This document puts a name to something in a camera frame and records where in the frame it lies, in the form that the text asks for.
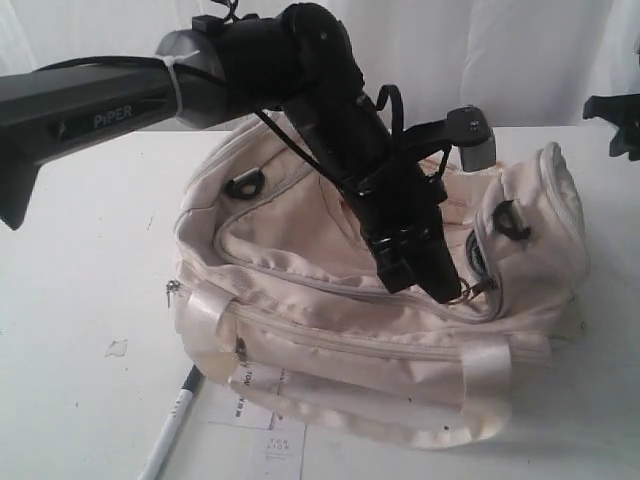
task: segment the white backdrop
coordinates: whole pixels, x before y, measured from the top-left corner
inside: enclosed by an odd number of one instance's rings
[[[288,0],[240,0],[275,15]],[[566,125],[590,94],[640,90],[637,0],[319,0],[341,18],[371,96],[401,87],[407,125],[473,103],[496,125]],[[0,0],[0,74],[153,54],[207,0]]]

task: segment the bag strap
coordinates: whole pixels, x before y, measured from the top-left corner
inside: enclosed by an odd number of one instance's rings
[[[379,422],[361,415],[327,408],[247,386],[231,377],[229,385],[246,400],[304,423],[332,428],[377,441],[414,449],[441,449],[495,436],[511,418],[509,383],[511,355],[503,335],[475,336],[463,340],[464,402],[462,427],[423,430]]]

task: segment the stain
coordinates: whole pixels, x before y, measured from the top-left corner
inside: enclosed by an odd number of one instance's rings
[[[107,352],[104,354],[105,357],[124,357],[127,354],[127,345],[129,343],[128,339],[116,341],[114,340],[107,348]]]

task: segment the cream fabric bag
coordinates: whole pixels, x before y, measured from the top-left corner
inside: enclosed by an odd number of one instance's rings
[[[225,194],[254,168],[256,198]],[[187,353],[210,380],[306,423],[411,448],[498,433],[552,347],[581,333],[570,311],[588,268],[582,209],[555,143],[444,180],[447,243],[463,283],[485,286],[452,305],[416,287],[388,294],[332,184],[259,121],[241,126],[196,172],[176,226],[172,303]],[[505,200],[529,238],[494,225]],[[245,382],[257,364],[276,380]]]

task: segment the white pen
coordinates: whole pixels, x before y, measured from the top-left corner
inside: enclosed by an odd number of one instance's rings
[[[142,472],[138,476],[138,480],[155,480],[157,478],[160,467],[162,466],[173,439],[185,418],[189,404],[193,399],[193,395],[197,390],[200,382],[202,381],[202,373],[194,365],[189,372],[189,376],[182,385],[178,398],[173,404],[173,408],[164,422],[164,426],[160,431],[160,436],[156,440],[153,450],[149,454],[147,463],[145,464]]]

